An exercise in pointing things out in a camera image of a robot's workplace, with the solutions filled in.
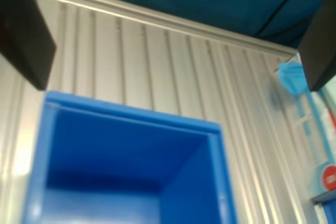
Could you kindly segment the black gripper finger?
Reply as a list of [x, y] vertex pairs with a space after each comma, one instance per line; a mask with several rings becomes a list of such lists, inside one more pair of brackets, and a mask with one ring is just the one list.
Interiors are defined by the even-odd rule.
[[323, 0], [298, 47], [310, 91], [335, 76], [335, 0]]
[[1, 0], [1, 54], [37, 90], [46, 90], [56, 44], [36, 0]]

